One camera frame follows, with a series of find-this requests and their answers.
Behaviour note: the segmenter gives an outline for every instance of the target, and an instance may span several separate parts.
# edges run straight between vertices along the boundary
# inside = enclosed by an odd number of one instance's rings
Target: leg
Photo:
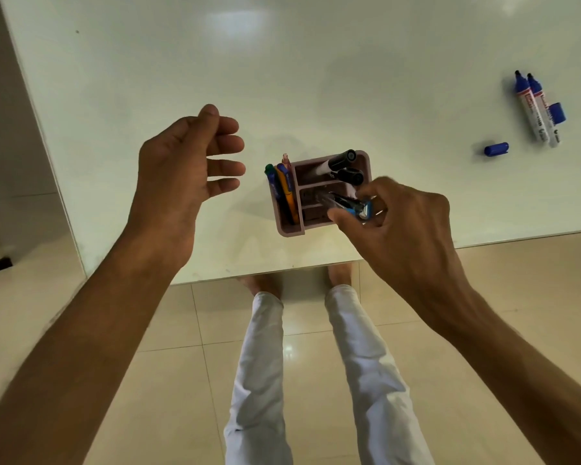
[[[282,415],[282,303],[271,276],[241,282],[255,295],[230,420],[224,428],[228,465],[292,465]]]
[[[325,298],[346,368],[362,465],[434,464],[387,345],[351,287],[351,265],[329,267]]]

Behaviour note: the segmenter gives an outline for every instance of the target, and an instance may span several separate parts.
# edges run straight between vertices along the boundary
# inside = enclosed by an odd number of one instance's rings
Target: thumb
[[[364,226],[359,220],[344,209],[329,209],[327,217],[351,240],[353,246],[357,246],[364,232]]]
[[[213,104],[207,104],[198,117],[189,125],[183,139],[183,148],[206,154],[207,147],[219,128],[219,111]]]

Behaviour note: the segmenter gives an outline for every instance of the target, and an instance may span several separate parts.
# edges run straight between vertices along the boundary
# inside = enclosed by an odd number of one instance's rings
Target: pink pen holder
[[[352,167],[364,173],[364,183],[372,180],[370,170],[370,158],[362,150],[356,150],[357,158]],[[319,164],[326,162],[335,155],[328,157],[314,158],[292,162],[292,179],[294,182],[293,197],[297,203],[299,211],[299,224],[293,224],[288,220],[285,212],[280,211],[276,197],[270,187],[271,202],[273,203],[273,213],[276,217],[278,232],[283,237],[296,237],[305,234],[306,230],[325,225],[331,225],[333,222],[327,217],[327,208],[317,202],[315,198],[316,191],[335,192],[337,194],[348,196],[350,184],[343,183],[329,175],[314,175],[311,173]]]

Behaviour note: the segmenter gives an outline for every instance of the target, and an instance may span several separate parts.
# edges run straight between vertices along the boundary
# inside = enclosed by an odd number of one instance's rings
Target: foot
[[[282,297],[282,287],[274,274],[256,274],[255,276],[238,277],[237,280],[246,286],[252,295],[259,292],[269,292],[274,296]]]
[[[351,285],[352,271],[353,263],[342,263],[327,266],[327,274],[329,275],[331,286],[335,287],[341,284]]]

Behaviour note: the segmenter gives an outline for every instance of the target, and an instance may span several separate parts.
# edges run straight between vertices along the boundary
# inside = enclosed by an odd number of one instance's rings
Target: fingernail
[[[201,114],[210,114],[212,116],[217,116],[219,111],[213,104],[207,104],[202,110],[200,111]]]

